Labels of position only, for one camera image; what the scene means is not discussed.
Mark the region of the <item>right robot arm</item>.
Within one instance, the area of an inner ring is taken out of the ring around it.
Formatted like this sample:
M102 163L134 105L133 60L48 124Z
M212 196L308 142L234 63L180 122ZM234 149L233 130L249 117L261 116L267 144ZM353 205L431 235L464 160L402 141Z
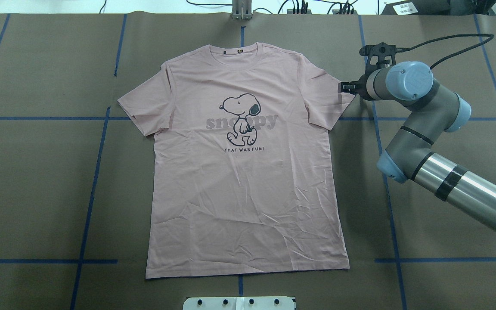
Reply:
M354 82L342 82L339 93L364 100L396 101L410 111L378 169L398 183L411 180L496 232L496 185L432 151L443 132L454 132L471 117L471 106L443 86L422 62L374 68Z

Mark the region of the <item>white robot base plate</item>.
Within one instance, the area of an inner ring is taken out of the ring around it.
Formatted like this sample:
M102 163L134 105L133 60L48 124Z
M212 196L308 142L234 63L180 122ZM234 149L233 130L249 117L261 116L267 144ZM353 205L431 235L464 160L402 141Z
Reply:
M183 310L296 310L289 296L230 296L187 298Z

